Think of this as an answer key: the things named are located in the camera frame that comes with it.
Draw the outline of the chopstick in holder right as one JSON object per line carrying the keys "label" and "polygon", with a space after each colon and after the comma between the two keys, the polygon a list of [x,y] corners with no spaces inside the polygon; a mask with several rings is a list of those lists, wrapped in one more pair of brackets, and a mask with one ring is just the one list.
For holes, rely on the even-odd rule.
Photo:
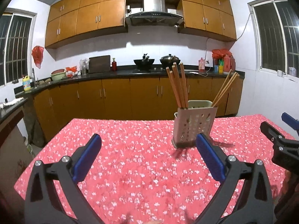
{"label": "chopstick in holder right", "polygon": [[181,62],[179,65],[180,65],[181,81],[182,81],[181,87],[184,95],[185,108],[188,108],[187,80],[184,72],[184,64]]}

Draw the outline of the chopstick in holder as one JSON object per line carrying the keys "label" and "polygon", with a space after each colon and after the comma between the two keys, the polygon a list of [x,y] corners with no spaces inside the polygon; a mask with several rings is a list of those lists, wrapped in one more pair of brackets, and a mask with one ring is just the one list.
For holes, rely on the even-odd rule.
{"label": "chopstick in holder", "polygon": [[177,90],[177,87],[176,87],[173,71],[171,71],[169,69],[169,67],[166,67],[166,71],[167,71],[168,78],[170,80],[170,83],[171,83],[171,86],[172,86],[172,89],[173,89],[173,93],[174,93],[175,98],[176,98],[177,105],[178,105],[179,108],[182,108],[182,104],[181,104],[179,93],[178,93],[178,90]]}
{"label": "chopstick in holder", "polygon": [[182,87],[181,87],[181,83],[180,83],[180,77],[179,77],[178,68],[177,68],[176,63],[173,63],[173,65],[172,65],[172,72],[174,74],[174,81],[175,81],[177,91],[178,91],[178,94],[180,97],[181,108],[185,108],[186,104],[184,101],[184,95],[183,95],[183,91],[182,91]]}
{"label": "chopstick in holder", "polygon": [[181,81],[182,81],[181,87],[184,95],[185,108],[188,108],[187,80],[184,72],[184,64],[181,62],[179,65],[180,65]]}

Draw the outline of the black wok on stove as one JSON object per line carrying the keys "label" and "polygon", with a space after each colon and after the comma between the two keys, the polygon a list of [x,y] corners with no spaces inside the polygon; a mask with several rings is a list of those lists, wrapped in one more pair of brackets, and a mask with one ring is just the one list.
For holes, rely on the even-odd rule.
{"label": "black wok on stove", "polygon": [[143,54],[142,59],[133,60],[138,70],[150,70],[154,63],[154,59],[150,59],[147,54]]}

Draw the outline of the left barred window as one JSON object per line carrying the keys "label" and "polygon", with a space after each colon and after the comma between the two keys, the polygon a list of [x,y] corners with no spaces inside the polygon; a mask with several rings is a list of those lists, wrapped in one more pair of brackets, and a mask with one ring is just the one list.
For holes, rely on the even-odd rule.
{"label": "left barred window", "polygon": [[1,86],[29,75],[29,42],[33,17],[18,13],[1,16]]}

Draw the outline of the barred window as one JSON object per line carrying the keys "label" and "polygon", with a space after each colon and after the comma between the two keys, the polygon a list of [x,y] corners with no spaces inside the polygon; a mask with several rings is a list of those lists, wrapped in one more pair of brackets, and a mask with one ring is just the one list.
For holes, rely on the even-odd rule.
{"label": "barred window", "polygon": [[29,75],[29,42],[33,17],[18,13],[1,16],[1,86]]}
{"label": "barred window", "polygon": [[298,16],[287,0],[252,5],[259,68],[298,77]]}

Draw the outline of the red floral tablecloth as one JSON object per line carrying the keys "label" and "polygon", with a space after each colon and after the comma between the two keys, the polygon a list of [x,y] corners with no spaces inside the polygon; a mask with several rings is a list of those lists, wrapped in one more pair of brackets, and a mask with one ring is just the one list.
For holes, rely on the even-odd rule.
{"label": "red floral tablecloth", "polygon": [[[285,170],[271,161],[272,144],[259,129],[263,121],[286,138],[295,139],[260,114],[217,118],[210,137],[227,155],[235,155],[240,161],[261,159],[276,197]],[[126,217],[130,223],[186,223],[185,214],[195,219],[213,197],[219,182],[212,178],[196,148],[175,152],[171,142],[173,122],[73,119],[34,161],[59,161],[97,133],[102,139],[101,151],[78,187],[100,218],[105,223],[121,223]],[[23,199],[34,161],[14,185]]]}

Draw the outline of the orange bag on counter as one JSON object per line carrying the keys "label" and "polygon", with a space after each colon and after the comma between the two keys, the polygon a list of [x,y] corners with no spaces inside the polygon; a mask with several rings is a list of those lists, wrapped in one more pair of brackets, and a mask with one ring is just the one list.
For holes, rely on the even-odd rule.
{"label": "orange bag on counter", "polygon": [[66,67],[65,68],[65,75],[67,78],[73,78],[76,76],[77,66],[74,67]]}

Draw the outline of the chopstick in holder left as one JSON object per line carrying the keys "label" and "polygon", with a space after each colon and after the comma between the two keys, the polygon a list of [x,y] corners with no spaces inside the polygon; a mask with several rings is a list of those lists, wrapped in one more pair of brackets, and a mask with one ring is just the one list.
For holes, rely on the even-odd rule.
{"label": "chopstick in holder left", "polygon": [[171,83],[171,86],[172,86],[172,89],[173,89],[173,93],[174,93],[175,98],[176,98],[177,105],[178,105],[179,108],[182,108],[182,104],[181,104],[179,93],[178,93],[178,90],[177,90],[177,87],[176,87],[173,71],[171,71],[169,69],[169,67],[166,67],[166,71],[167,71],[168,78],[170,80],[170,83]]}

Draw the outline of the beige perforated utensil holder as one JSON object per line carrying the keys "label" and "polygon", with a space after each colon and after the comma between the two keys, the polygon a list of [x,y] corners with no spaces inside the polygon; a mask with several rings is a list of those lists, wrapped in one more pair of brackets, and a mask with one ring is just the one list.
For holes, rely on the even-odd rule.
{"label": "beige perforated utensil holder", "polygon": [[189,100],[187,108],[178,108],[174,114],[173,146],[194,147],[198,134],[209,136],[216,113],[217,107],[212,107],[209,100]]}

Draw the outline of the steel range hood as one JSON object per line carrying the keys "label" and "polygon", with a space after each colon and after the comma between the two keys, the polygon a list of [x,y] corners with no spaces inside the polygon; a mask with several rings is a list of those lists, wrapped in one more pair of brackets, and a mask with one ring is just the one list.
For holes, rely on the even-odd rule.
{"label": "steel range hood", "polygon": [[184,21],[181,0],[126,0],[125,21],[129,26],[179,26]]}

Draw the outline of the red sauce bottle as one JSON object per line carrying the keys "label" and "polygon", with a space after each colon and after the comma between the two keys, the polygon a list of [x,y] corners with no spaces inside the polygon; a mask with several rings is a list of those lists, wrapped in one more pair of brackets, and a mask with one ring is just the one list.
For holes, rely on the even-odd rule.
{"label": "red sauce bottle", "polygon": [[117,62],[115,58],[112,59],[112,71],[117,71]]}

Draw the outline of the black wok with lid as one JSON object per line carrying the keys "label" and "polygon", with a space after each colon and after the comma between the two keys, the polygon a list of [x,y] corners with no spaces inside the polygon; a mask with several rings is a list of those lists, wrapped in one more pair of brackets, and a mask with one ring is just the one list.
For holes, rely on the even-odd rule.
{"label": "black wok with lid", "polygon": [[167,67],[167,66],[172,66],[173,63],[179,64],[180,58],[176,57],[175,55],[168,54],[166,56],[163,56],[160,59],[160,62],[164,67]]}

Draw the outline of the leaning chopstick pair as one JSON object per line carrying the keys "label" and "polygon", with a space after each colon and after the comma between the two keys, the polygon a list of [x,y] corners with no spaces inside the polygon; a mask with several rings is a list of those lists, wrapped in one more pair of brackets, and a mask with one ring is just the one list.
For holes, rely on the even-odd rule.
{"label": "leaning chopstick pair", "polygon": [[226,79],[224,80],[224,83],[222,84],[219,92],[217,93],[216,97],[214,98],[212,102],[211,107],[218,107],[219,104],[223,101],[225,95],[228,94],[229,90],[234,85],[235,81],[240,77],[239,73],[236,71],[233,72],[232,70],[229,71],[229,74],[226,76]]}

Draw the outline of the black stone countertop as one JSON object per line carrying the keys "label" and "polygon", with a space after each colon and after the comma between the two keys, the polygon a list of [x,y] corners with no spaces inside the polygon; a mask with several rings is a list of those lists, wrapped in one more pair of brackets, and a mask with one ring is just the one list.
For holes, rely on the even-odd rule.
{"label": "black stone countertop", "polygon": [[[20,95],[23,97],[23,100],[16,103],[15,105],[6,108],[5,110],[1,110],[1,121],[4,121],[15,111],[17,108],[23,106],[27,106],[29,104],[29,96],[35,96],[37,93],[40,93],[41,91],[45,89],[51,89],[54,86],[57,85],[63,85],[67,83],[78,83],[81,81],[86,80],[96,80],[96,79],[112,79],[112,78],[133,78],[133,77],[159,77],[164,76],[167,77],[167,72],[164,69],[158,68],[157,70],[154,70],[152,72],[146,72],[146,71],[140,71],[137,69],[132,70],[119,70],[116,72],[104,72],[104,73],[94,73],[94,74],[86,74],[83,76],[71,78],[71,79],[63,79],[59,80],[57,82],[52,82],[50,84],[44,84],[43,86],[39,86],[38,88],[31,90],[27,93],[21,93]],[[36,115],[36,110],[33,106],[33,110],[31,111],[33,113],[34,118],[38,120],[38,117]]]}

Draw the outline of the dark wooden cutting board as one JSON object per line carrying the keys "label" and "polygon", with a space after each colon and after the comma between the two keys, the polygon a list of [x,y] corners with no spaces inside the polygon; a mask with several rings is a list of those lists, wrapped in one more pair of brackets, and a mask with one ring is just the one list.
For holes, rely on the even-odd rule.
{"label": "dark wooden cutting board", "polygon": [[110,55],[89,58],[89,73],[110,71]]}

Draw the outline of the green bowl on counter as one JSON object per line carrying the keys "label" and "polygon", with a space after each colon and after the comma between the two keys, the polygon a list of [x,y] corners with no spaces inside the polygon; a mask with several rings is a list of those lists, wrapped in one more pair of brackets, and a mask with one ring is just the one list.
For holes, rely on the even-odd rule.
{"label": "green bowl on counter", "polygon": [[51,73],[52,81],[58,81],[66,78],[66,72],[64,69],[58,69]]}

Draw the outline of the chopstick in holder middle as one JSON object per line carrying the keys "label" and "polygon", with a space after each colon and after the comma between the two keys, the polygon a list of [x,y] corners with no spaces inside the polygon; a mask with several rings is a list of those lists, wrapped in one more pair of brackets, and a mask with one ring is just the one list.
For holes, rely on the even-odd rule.
{"label": "chopstick in holder middle", "polygon": [[176,63],[173,63],[173,65],[172,65],[172,72],[174,74],[174,81],[175,81],[177,91],[178,91],[178,94],[180,97],[181,108],[185,108],[186,104],[184,101],[184,95],[183,95],[183,91],[182,91],[182,87],[181,87],[181,83],[180,83],[180,77],[179,77],[178,68],[177,68]]}

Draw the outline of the upper wooden wall cabinets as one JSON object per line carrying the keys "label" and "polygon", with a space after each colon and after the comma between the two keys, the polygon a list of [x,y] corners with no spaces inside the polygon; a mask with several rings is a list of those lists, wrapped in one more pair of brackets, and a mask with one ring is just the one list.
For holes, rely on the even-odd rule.
{"label": "upper wooden wall cabinets", "polygon": [[219,41],[237,39],[229,0],[60,0],[50,7],[45,47],[125,33],[129,26],[170,26]]}

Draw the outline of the yellow detergent bottle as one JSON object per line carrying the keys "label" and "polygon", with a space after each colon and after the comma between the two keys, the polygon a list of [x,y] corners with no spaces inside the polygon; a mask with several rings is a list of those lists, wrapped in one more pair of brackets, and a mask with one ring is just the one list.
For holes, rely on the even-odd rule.
{"label": "yellow detergent bottle", "polygon": [[22,78],[22,85],[23,85],[23,90],[24,91],[29,91],[31,89],[31,84],[30,84],[30,76],[24,76]]}

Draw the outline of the lower wooden kitchen cabinets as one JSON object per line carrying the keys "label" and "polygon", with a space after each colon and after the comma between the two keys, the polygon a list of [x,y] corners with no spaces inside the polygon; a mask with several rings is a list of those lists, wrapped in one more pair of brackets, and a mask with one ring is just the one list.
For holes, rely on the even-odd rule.
{"label": "lower wooden kitchen cabinets", "polygon": [[49,142],[73,118],[172,120],[177,102],[167,77],[86,80],[45,89],[33,97]]}

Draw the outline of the red plastic bag on wall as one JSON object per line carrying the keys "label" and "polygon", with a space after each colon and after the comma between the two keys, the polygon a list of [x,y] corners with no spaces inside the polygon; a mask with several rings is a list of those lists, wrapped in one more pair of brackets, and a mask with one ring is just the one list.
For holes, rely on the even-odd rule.
{"label": "red plastic bag on wall", "polygon": [[38,69],[41,69],[41,64],[44,57],[44,47],[42,46],[35,46],[32,51],[31,55],[33,57],[33,62]]}

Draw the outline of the right barred window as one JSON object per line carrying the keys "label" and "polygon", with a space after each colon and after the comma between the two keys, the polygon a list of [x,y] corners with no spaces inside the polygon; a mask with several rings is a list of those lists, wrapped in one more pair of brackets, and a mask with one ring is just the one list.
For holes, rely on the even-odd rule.
{"label": "right barred window", "polygon": [[298,77],[298,16],[287,0],[252,5],[259,68]]}

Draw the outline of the pink bottle on counter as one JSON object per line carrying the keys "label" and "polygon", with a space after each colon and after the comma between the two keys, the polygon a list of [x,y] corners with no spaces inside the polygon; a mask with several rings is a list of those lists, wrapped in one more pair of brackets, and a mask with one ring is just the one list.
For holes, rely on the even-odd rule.
{"label": "pink bottle on counter", "polygon": [[199,60],[199,72],[204,72],[205,71],[205,59],[204,58],[201,58]]}

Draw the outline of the red bag and bottles group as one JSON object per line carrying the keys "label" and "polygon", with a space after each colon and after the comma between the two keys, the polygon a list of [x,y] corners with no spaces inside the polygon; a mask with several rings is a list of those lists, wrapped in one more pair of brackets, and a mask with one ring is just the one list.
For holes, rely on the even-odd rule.
{"label": "red bag and bottles group", "polygon": [[219,73],[235,71],[236,62],[233,54],[227,49],[212,50],[214,65],[218,68]]}

